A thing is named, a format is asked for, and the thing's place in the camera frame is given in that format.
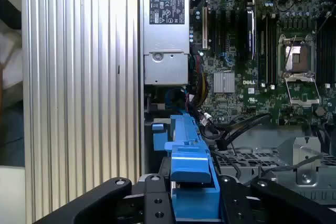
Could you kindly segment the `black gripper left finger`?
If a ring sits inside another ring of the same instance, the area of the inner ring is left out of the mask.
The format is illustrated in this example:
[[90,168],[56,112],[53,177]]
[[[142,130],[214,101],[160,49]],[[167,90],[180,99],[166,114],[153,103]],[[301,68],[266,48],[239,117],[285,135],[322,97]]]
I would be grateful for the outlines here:
[[36,221],[37,223],[175,223],[164,178],[135,185],[112,178]]

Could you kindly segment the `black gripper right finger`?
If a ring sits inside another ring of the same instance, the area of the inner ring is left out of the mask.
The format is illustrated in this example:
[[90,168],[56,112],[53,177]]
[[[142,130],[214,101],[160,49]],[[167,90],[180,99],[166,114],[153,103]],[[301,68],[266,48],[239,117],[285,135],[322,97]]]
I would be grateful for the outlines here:
[[249,186],[222,176],[220,203],[224,223],[335,223],[335,212],[267,179]]

